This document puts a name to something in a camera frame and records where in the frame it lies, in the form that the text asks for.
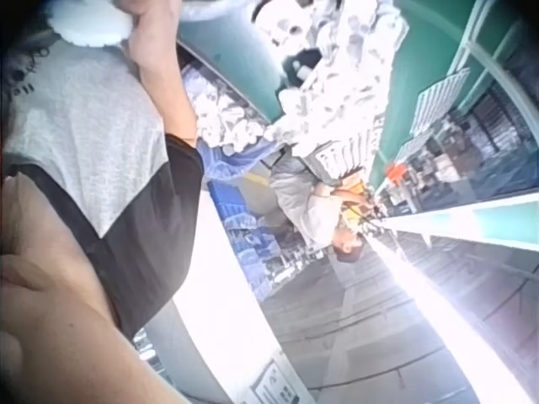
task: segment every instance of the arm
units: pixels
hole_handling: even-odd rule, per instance
[[[166,133],[196,146],[196,115],[187,97],[178,62],[161,71],[141,69],[141,82],[163,117]]]
[[[24,402],[188,403],[80,296],[20,258],[2,257],[2,271],[2,337],[13,336],[24,357],[6,364],[3,345],[2,365]]]
[[[343,202],[352,202],[354,204],[364,205],[367,207],[372,205],[366,196],[354,194],[353,192],[345,189],[335,189],[331,195],[341,198]]]
[[[141,83],[163,117],[165,131],[196,145],[196,115],[185,92],[176,54],[181,0],[119,1],[138,18],[129,54],[139,66]]]

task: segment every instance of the fluorescent light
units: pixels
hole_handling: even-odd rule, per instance
[[[369,243],[398,284],[415,300],[482,404],[533,403],[494,350],[420,271],[376,239],[369,238]]]
[[[155,356],[155,350],[154,349],[148,349],[147,351],[144,351],[141,354],[139,354],[139,357],[142,360],[150,360],[154,356]]]

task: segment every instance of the white wall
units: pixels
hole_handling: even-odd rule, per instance
[[[195,363],[191,375],[177,369],[180,380],[175,382],[181,390],[192,394],[207,385],[208,394],[219,396],[217,381],[230,401],[260,404],[251,385],[273,359],[300,397],[300,404],[314,403],[248,287],[207,192],[200,197],[189,275],[173,304],[179,314],[178,328],[184,327],[183,331],[169,331],[174,336],[173,345],[180,355],[184,353]],[[185,339],[185,331],[190,341]],[[159,353],[157,341],[154,344]],[[197,358],[202,359],[206,370],[200,368]],[[183,361],[180,366],[190,369]]]

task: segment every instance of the wall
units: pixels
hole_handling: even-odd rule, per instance
[[[273,360],[299,404],[313,403],[265,320],[207,192],[200,197],[189,275],[148,335],[157,352],[165,352],[160,357],[174,383],[193,396],[217,399],[225,392],[235,404],[260,404],[251,386]]]

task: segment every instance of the gray t-shirt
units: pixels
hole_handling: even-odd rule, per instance
[[[342,205],[340,198],[314,195],[312,192],[317,182],[305,165],[290,155],[284,156],[274,166],[269,179],[279,207],[312,250],[331,244]]]
[[[76,47],[52,35],[21,47],[6,70],[13,118],[4,174],[25,175],[46,197],[131,338],[189,270],[200,155],[183,134],[164,133],[120,49]]]

